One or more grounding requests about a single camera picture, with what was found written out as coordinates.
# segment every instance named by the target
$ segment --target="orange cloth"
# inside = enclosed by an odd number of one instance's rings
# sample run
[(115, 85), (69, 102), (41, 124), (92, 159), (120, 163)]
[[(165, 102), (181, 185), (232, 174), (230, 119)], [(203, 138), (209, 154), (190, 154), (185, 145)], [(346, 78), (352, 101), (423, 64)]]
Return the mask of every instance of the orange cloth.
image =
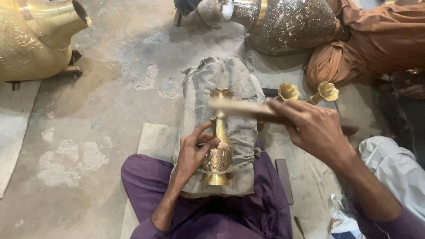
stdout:
[(351, 0), (328, 0), (328, 4), (352, 37), (313, 50), (306, 70), (309, 86), (359, 74), (425, 68), (425, 3), (382, 5), (367, 11)]

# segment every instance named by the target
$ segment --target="gold band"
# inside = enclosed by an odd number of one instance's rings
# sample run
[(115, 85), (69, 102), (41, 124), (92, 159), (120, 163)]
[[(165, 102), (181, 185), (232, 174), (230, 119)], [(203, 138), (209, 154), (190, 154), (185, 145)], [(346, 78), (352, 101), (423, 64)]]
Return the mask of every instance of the gold band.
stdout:
[(267, 0), (261, 0), (261, 8), (260, 8), (260, 14), (258, 15), (257, 21), (255, 22), (255, 26), (252, 29), (252, 33), (257, 33), (260, 29), (260, 25), (262, 24), (264, 20), (264, 16), (266, 15), (267, 11)]
[(333, 41), (333, 40), (334, 40), (334, 38), (338, 35), (338, 32), (340, 31), (340, 28), (341, 28), (341, 22), (340, 22), (340, 20), (337, 18), (337, 24), (336, 24), (336, 26), (335, 26), (334, 33), (332, 33), (332, 35), (329, 37), (328, 42), (331, 42), (331, 41)]

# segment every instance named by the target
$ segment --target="brass flower vase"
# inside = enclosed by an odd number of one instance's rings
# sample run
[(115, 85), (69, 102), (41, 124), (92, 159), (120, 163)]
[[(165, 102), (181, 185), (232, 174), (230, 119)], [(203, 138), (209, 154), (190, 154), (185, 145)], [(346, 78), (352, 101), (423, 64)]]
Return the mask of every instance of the brass flower vase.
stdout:
[[(228, 89), (217, 88), (210, 92), (210, 97), (217, 99), (232, 99), (233, 95), (234, 93)], [(225, 172), (229, 169), (232, 161), (233, 147), (226, 132), (227, 115), (223, 111), (217, 110), (215, 118), (216, 128), (213, 128), (213, 131), (215, 130), (221, 142), (216, 148), (207, 153), (202, 162), (202, 168), (208, 173), (203, 173), (201, 183), (224, 186), (229, 185)]]
[[(339, 97), (339, 90), (335, 88), (335, 85), (329, 82), (322, 82), (317, 87), (318, 92), (310, 96), (307, 100), (300, 100), (312, 105), (317, 105), (322, 100), (334, 101)], [(276, 97), (279, 101), (287, 100), (298, 100), (300, 92), (297, 87), (291, 83), (282, 83), (278, 90), (279, 96)]]

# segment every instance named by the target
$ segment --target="hand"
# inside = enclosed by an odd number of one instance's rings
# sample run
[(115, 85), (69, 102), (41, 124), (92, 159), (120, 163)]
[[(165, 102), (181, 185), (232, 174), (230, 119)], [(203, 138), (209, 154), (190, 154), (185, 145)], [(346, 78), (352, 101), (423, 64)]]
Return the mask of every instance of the hand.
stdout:
[(425, 99), (425, 84), (411, 85), (405, 89), (396, 91), (399, 96), (406, 96), (416, 100)]
[[(207, 153), (220, 143), (219, 138), (214, 138), (213, 134), (203, 133), (211, 127), (211, 122), (199, 125), (191, 135), (180, 139), (180, 153), (178, 154), (176, 173), (185, 180), (195, 173), (201, 165)], [(202, 148), (196, 145), (205, 143)]]
[(344, 138), (337, 111), (294, 100), (268, 100), (267, 104), (296, 125), (285, 126), (292, 142), (334, 171), (342, 172), (360, 160)]

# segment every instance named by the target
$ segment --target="white plastic bag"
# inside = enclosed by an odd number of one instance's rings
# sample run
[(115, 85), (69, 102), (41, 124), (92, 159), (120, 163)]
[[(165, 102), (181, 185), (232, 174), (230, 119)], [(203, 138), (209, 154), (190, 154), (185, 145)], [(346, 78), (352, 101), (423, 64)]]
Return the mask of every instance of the white plastic bag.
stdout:
[(329, 237), (331, 239), (366, 239), (360, 232), (356, 219), (346, 213), (341, 200), (335, 194), (331, 194), (331, 200), (336, 211), (329, 224)]

